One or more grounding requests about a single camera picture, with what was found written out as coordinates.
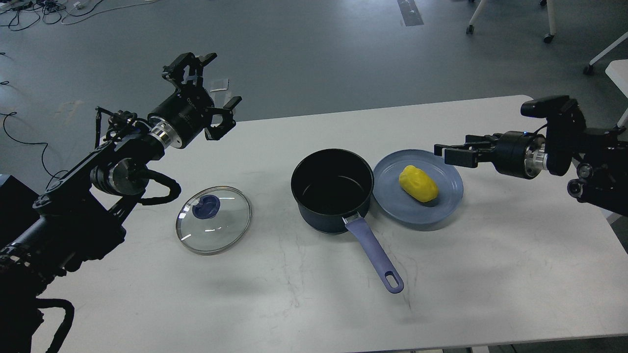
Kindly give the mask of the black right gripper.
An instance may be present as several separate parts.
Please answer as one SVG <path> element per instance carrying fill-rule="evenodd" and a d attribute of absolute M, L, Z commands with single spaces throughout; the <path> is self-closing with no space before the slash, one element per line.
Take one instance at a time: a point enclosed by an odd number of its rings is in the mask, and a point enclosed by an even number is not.
<path fill-rule="evenodd" d="M 442 151 L 448 165 L 477 168 L 482 163 L 493 163 L 500 174 L 534 179 L 545 169 L 545 141 L 542 134 L 510 130 L 503 134 L 466 135 L 464 143 L 435 144 L 434 151 Z"/>

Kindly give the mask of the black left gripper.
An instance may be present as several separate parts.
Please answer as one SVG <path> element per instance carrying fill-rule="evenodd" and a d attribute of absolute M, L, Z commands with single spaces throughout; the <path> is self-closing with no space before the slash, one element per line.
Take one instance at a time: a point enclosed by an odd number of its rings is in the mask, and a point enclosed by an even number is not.
<path fill-rule="evenodd" d="M 218 141 L 236 125 L 234 109 L 242 96 L 230 98 L 222 107 L 214 107 L 204 88 L 204 67 L 218 57 L 216 53 L 197 56 L 180 54 L 162 70 L 162 78 L 175 92 L 148 114 L 149 135 L 163 147 L 184 149 L 205 129 L 207 141 Z"/>

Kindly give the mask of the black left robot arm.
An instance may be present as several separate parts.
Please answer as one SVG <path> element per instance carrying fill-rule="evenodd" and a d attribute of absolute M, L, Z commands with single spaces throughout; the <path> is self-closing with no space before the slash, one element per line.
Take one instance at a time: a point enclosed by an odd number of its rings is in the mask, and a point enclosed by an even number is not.
<path fill-rule="evenodd" d="M 217 141 L 235 127 L 231 98 L 216 107 L 203 85 L 203 71 L 217 54 L 180 54 L 163 68 L 175 88 L 146 119 L 97 107 L 96 121 L 109 118 L 107 136 L 45 193 L 26 187 L 1 194 L 1 351 L 28 353 L 44 322 L 43 309 L 64 311 L 47 348 L 56 353 L 74 320 L 74 306 L 41 294 L 57 277 L 101 260 L 122 244 L 123 222 L 137 205 L 174 201 L 181 186 L 147 167 L 166 149 L 184 149 L 201 132 Z"/>

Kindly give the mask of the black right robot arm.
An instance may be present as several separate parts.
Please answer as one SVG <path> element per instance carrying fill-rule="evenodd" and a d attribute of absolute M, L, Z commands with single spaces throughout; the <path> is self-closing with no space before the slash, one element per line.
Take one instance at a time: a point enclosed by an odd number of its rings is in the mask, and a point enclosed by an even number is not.
<path fill-rule="evenodd" d="M 434 154 L 457 167 L 491 163 L 498 173 L 522 179 L 536 178 L 542 171 L 563 176 L 576 161 L 568 194 L 580 203 L 628 213 L 628 148 L 620 140 L 627 131 L 625 118 L 610 129 L 588 127 L 577 100 L 566 95 L 524 102 L 520 113 L 544 119 L 545 134 L 510 130 L 466 135 L 461 145 L 436 144 Z"/>

